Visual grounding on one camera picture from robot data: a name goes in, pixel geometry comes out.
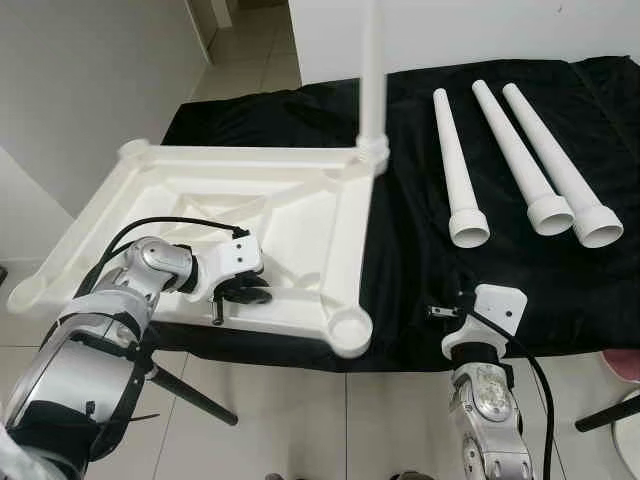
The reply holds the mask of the cream plastic table top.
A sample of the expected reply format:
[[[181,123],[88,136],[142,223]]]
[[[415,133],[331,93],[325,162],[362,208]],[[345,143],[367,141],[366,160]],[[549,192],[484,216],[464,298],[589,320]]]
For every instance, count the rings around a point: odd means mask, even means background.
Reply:
[[[155,236],[193,251],[256,234],[264,305],[228,303],[225,329],[321,340],[342,358],[369,349],[360,306],[372,183],[356,147],[161,146],[132,140],[40,268],[6,296],[18,315],[59,314],[108,250]]]

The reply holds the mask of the white plastic table leg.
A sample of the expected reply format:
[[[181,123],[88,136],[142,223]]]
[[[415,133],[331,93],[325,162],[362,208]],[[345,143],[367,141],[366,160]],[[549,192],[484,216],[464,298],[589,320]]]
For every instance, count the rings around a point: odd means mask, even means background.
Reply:
[[[360,113],[356,148],[376,175],[387,170],[387,74],[384,68],[384,15],[381,0],[366,0],[360,76]]]
[[[436,118],[436,133],[447,193],[449,211],[449,237],[454,246],[471,250],[483,246],[490,238],[490,227],[474,191],[468,174],[465,151],[461,145],[460,132],[454,120],[451,97],[444,88],[431,93]]]
[[[625,233],[622,221],[599,200],[524,92],[515,83],[504,84],[500,91],[538,154],[545,173],[570,206],[573,233],[581,246],[596,250],[618,241]]]
[[[532,159],[529,147],[484,79],[476,79],[470,88],[515,178],[518,192],[524,197],[531,228],[539,236],[558,236],[567,232],[572,227],[573,214],[566,198],[554,192],[540,166]]]

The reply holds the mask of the black cloth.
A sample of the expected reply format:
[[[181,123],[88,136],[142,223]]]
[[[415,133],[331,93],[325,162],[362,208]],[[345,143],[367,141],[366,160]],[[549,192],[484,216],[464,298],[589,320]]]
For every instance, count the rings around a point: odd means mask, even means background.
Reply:
[[[586,248],[575,234],[539,236],[524,197],[471,90],[516,84],[547,123],[623,234]],[[445,90],[492,236],[475,250],[454,247],[433,93]],[[639,346],[640,65],[628,56],[581,61],[494,60],[390,74],[387,169],[372,184],[361,306],[372,319],[365,355],[335,356],[321,340],[157,325],[161,347],[206,360],[330,372],[436,372],[444,323],[433,306],[453,306],[476,284],[521,289],[527,307],[517,338],[536,356],[581,355]]]

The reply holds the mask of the black metal stand leg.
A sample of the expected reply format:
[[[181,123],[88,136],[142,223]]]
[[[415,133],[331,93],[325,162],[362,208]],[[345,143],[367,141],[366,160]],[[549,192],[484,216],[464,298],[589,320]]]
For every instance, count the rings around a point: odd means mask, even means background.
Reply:
[[[221,406],[221,404],[214,401],[214,399],[205,396],[205,394],[201,393],[200,390],[193,388],[192,385],[189,385],[186,381],[179,379],[178,376],[175,376],[172,372],[165,370],[164,367],[160,367],[155,364],[151,367],[151,370],[147,372],[146,378],[150,380],[152,384],[157,385],[157,387],[168,390],[168,392],[172,393],[173,396],[192,404],[192,406],[196,407],[197,410],[209,413],[209,415],[214,416],[215,419],[224,422],[225,425],[234,426],[239,422],[239,417],[236,413],[233,413],[228,410],[228,408]]]
[[[575,426],[575,429],[579,431],[579,433],[589,433],[591,430],[603,428],[605,425],[613,424],[613,422],[626,419],[628,416],[636,415],[639,411],[640,397],[639,394],[636,394],[636,396],[627,397],[622,399],[621,402],[582,417],[582,419],[573,422],[573,426]]]

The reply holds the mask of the white round object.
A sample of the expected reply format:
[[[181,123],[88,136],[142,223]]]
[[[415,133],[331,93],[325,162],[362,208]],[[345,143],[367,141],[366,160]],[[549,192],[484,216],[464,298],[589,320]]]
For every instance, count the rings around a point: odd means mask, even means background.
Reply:
[[[611,435],[628,477],[630,480],[640,480],[640,416],[614,421]]]

